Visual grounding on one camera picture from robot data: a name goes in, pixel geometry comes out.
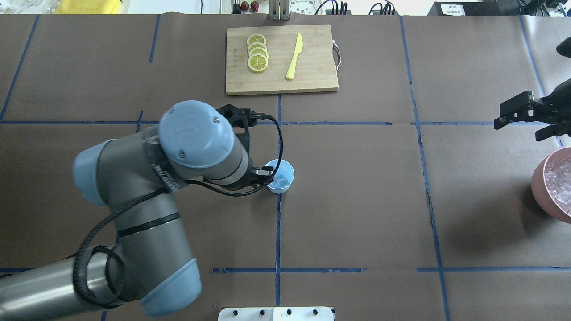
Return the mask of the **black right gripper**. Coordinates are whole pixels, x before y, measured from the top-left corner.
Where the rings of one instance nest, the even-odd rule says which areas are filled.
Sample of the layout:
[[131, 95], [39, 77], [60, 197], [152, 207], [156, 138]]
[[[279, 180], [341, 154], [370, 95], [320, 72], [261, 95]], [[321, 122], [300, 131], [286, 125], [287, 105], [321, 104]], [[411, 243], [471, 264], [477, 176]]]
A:
[[531, 90], [512, 97], [500, 104], [500, 116], [493, 121], [493, 128], [500, 130], [510, 124], [541, 125], [538, 110], [546, 110], [542, 122], [557, 124], [571, 121], [571, 80], [559, 84], [551, 94], [537, 98]]

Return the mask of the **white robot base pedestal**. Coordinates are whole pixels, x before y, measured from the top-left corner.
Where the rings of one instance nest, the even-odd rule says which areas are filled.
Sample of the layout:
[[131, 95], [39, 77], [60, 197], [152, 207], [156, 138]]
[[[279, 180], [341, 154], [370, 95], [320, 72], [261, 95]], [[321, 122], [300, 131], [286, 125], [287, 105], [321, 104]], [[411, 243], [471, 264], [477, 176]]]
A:
[[297, 307], [227, 307], [218, 314], [219, 321], [335, 321], [334, 308]]

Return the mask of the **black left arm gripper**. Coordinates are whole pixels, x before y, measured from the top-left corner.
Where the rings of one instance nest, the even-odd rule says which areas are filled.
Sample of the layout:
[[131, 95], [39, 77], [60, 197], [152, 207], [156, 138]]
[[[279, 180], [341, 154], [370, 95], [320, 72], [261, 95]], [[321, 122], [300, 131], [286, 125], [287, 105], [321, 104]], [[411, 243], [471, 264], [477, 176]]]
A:
[[263, 188], [274, 181], [275, 168], [273, 166], [248, 166], [244, 170], [237, 170], [228, 177], [223, 185], [226, 191], [241, 191], [247, 188]]

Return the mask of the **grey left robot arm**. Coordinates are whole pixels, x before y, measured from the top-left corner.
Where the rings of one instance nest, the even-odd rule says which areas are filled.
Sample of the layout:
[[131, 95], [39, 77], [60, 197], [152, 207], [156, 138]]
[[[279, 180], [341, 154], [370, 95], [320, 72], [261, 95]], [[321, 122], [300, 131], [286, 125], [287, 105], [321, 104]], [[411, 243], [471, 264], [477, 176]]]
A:
[[[288, 164], [285, 160], [282, 160], [282, 152], [283, 152], [283, 134], [282, 134], [282, 125], [293, 125], [293, 126], [390, 126], [392, 125], [391, 122], [387, 121], [302, 121], [302, 122], [294, 122], [294, 121], [287, 121], [282, 122], [281, 119], [281, 107], [278, 108], [279, 112], [279, 119], [275, 119], [275, 117], [271, 115], [264, 114], [262, 112], [252, 112], [247, 108], [235, 108], [235, 106], [226, 105], [218, 110], [214, 110], [214, 108], [208, 106], [202, 102], [196, 102], [194, 100], [189, 102], [183, 102], [180, 104], [183, 107], [178, 110], [173, 107], [171, 108], [166, 115], [177, 114], [174, 116], [175, 118], [182, 120], [183, 122], [188, 122], [191, 126], [191, 129], [196, 129], [198, 125], [205, 125], [204, 128], [214, 128], [214, 129], [224, 129], [222, 133], [226, 134], [227, 132], [230, 134], [230, 138], [233, 141], [238, 141], [240, 138], [241, 144], [244, 146], [243, 155], [240, 154], [240, 159], [242, 160], [241, 165], [247, 165], [249, 160], [249, 152], [248, 152], [248, 142], [249, 142], [249, 133], [248, 129], [256, 125], [256, 121], [261, 120], [263, 124], [274, 124], [277, 127], [277, 131], [279, 134], [279, 159], [271, 161], [269, 167], [263, 167], [263, 171], [250, 169], [247, 167], [245, 170], [237, 169], [236, 173], [238, 174], [237, 178], [241, 178], [242, 174], [250, 173], [251, 175], [257, 177], [261, 182], [253, 182], [250, 185], [254, 186], [252, 190], [242, 193], [231, 193], [224, 191], [222, 189], [217, 189], [212, 184], [234, 184], [234, 181], [230, 183], [227, 182], [217, 182], [212, 179], [205, 178], [202, 181], [197, 180], [187, 180], [184, 181], [181, 178], [176, 178], [176, 173], [169, 173], [170, 170], [167, 169], [167, 165], [161, 167], [162, 170], [158, 170], [159, 181], [161, 184], [161, 189], [158, 191], [153, 191], [152, 193], [137, 196], [133, 200], [129, 201], [121, 201], [118, 206], [112, 206], [112, 214], [109, 215], [108, 218], [104, 219], [102, 223], [98, 224], [94, 231], [90, 232], [86, 238], [86, 241], [81, 243], [80, 253], [78, 254], [79, 259], [77, 256], [72, 256], [71, 259], [65, 259], [63, 261], [57, 262], [57, 264], [52, 264], [42, 268], [38, 268], [36, 270], [31, 270], [34, 273], [26, 272], [26, 269], [4, 269], [4, 272], [22, 272], [26, 273], [26, 277], [30, 277], [30, 281], [28, 279], [23, 280], [23, 291], [18, 292], [18, 296], [15, 296], [15, 299], [12, 301], [8, 301], [8, 303], [12, 304], [9, 305], [8, 308], [14, 307], [16, 308], [23, 308], [24, 306], [28, 306], [31, 304], [32, 308], [39, 308], [40, 305], [43, 309], [36, 313], [32, 313], [29, 317], [23, 316], [24, 312], [32, 312], [32, 309], [26, 310], [23, 312], [18, 312], [23, 316], [23, 320], [31, 321], [32, 317], [35, 317], [34, 320], [37, 319], [37, 315], [39, 315], [42, 320], [47, 319], [57, 319], [61, 317], [67, 317], [69, 314], [77, 314], [89, 309], [112, 309], [116, 307], [116, 305], [120, 305], [123, 300], [120, 297], [113, 297], [112, 295], [118, 296], [119, 294], [126, 294], [126, 283], [124, 277], [124, 269], [126, 264], [126, 259], [122, 259], [120, 257], [120, 253], [116, 253], [115, 250], [106, 248], [106, 247], [96, 247], [96, 248], [87, 248], [87, 245], [92, 241], [93, 237], [96, 233], [103, 228], [103, 226], [114, 219], [122, 219], [121, 215], [125, 213], [128, 214], [137, 214], [135, 218], [141, 218], [141, 224], [132, 224], [131, 221], [127, 222], [130, 225], [127, 227], [131, 228], [118, 228], [117, 232], [117, 239], [119, 240], [121, 237], [125, 238], [127, 236], [135, 235], [137, 233], [141, 233], [147, 230], [151, 230], [151, 228], [161, 227], [164, 224], [167, 224], [171, 221], [176, 221], [179, 219], [178, 210], [175, 209], [176, 205], [170, 205], [170, 203], [166, 205], [157, 205], [158, 203], [155, 201], [151, 201], [153, 197], [163, 197], [163, 195], [169, 195], [173, 191], [180, 190], [186, 185], [201, 185], [202, 187], [214, 191], [220, 195], [226, 195], [231, 197], [245, 197], [247, 195], [251, 195], [256, 193], [264, 186], [269, 186], [269, 179], [275, 175], [276, 172], [279, 172], [277, 168], [282, 168], [282, 174], [286, 176], [286, 173], [291, 173], [291, 180], [293, 181], [294, 171], [286, 170], [286, 165]], [[3, 120], [5, 114], [5, 110], [1, 112], [1, 124], [10, 124], [10, 125], [127, 125], [127, 124], [135, 124], [135, 122], [127, 122], [127, 121], [48, 121], [48, 120]], [[113, 140], [106, 141], [100, 145], [95, 146], [94, 148], [88, 149], [86, 152], [82, 152], [78, 156], [78, 163], [79, 165], [74, 165], [74, 171], [78, 171], [78, 173], [74, 173], [74, 180], [76, 180], [78, 189], [81, 189], [84, 197], [89, 202], [98, 205], [98, 206], [106, 206], [108, 205], [105, 200], [102, 199], [102, 196], [98, 192], [98, 187], [96, 186], [95, 182], [95, 168], [98, 166], [99, 161], [99, 153], [101, 150], [104, 150], [108, 143]], [[515, 272], [532, 272], [532, 271], [543, 271], [543, 270], [554, 270], [558, 269], [558, 267], [549, 267], [549, 266], [482, 266], [482, 267], [445, 267], [442, 265], [441, 262], [441, 253], [439, 250], [439, 243], [437, 240], [437, 224], [434, 217], [434, 206], [431, 203], [433, 200], [431, 198], [430, 192], [430, 180], [426, 180], [426, 193], [428, 197], [428, 201], [430, 204], [430, 215], [431, 215], [431, 228], [434, 230], [434, 246], [436, 256], [437, 256], [437, 265], [438, 267], [428, 267], [428, 268], [420, 268], [421, 272], [428, 272], [428, 273], [439, 273], [439, 278], [441, 281], [441, 296], [444, 305], [444, 312], [445, 312], [445, 319], [446, 321], [450, 321], [450, 314], [449, 314], [449, 301], [447, 299], [447, 294], [445, 293], [445, 280], [444, 275], [447, 272], [508, 272], [508, 271], [515, 271]], [[249, 183], [244, 183], [235, 189], [242, 189], [249, 186]], [[145, 206], [154, 206], [158, 209], [156, 211], [151, 210], [150, 214], [147, 217], [156, 218], [156, 222], [150, 220], [149, 218], [143, 219], [143, 213], [147, 207], [141, 207], [141, 204]], [[280, 274], [283, 273], [359, 273], [364, 272], [365, 268], [280, 268], [280, 218], [277, 217], [277, 266], [273, 269], [271, 268], [225, 268], [225, 269], [214, 269], [212, 270], [213, 273], [270, 273], [274, 272], [277, 275], [277, 281], [275, 285], [276, 292], [276, 303], [279, 303], [280, 299]], [[105, 256], [100, 258], [102, 260], [101, 266], [95, 266], [96, 264], [91, 264], [89, 260], [91, 256], [97, 256], [97, 253], [104, 253]], [[108, 268], [108, 260], [114, 259], [116, 260], [117, 264], [117, 271], [116, 274], [112, 275], [112, 272], [108, 272], [106, 268]], [[94, 268], [102, 268], [101, 278], [103, 276], [111, 276], [111, 280], [105, 281], [103, 286], [106, 286], [104, 289], [108, 289], [110, 293], [109, 299], [117, 299], [117, 301], [112, 301], [111, 303], [99, 304], [93, 303], [96, 301], [94, 297], [91, 297], [91, 294], [87, 296], [85, 299], [81, 294], [85, 294], [92, 290], [89, 283], [91, 279], [96, 276], [99, 276], [95, 272], [88, 272], [90, 271], [91, 265], [94, 265]], [[171, 276], [165, 278], [165, 280], [156, 286], [156, 289], [150, 291], [150, 294], [145, 294], [145, 299], [141, 300], [141, 306], [145, 308], [145, 311], [149, 313], [149, 315], [157, 315], [159, 317], [169, 314], [174, 311], [178, 311], [178, 309], [184, 308], [190, 302], [190, 299], [196, 299], [198, 294], [200, 294], [201, 290], [201, 283], [199, 280], [199, 272], [198, 267], [196, 264], [196, 259], [192, 259], [188, 264], [183, 265], [180, 269], [176, 270]], [[77, 296], [78, 300], [78, 308], [81, 307], [82, 310], [78, 310], [75, 312], [75, 305], [73, 306], [74, 310], [71, 311], [72, 303], [75, 304], [75, 301], [70, 303], [63, 303], [63, 299], [67, 300], [67, 297], [74, 299]], [[277, 306], [277, 307], [269, 307], [269, 308], [232, 308], [233, 316], [230, 318], [230, 310], [231, 308], [223, 308], [220, 313], [220, 320], [269, 320], [269, 321], [277, 321], [277, 320], [294, 320], [294, 321], [337, 321], [336, 320], [336, 313], [334, 307], [327, 307], [327, 306], [316, 306], [316, 307], [284, 307], [284, 306]]]

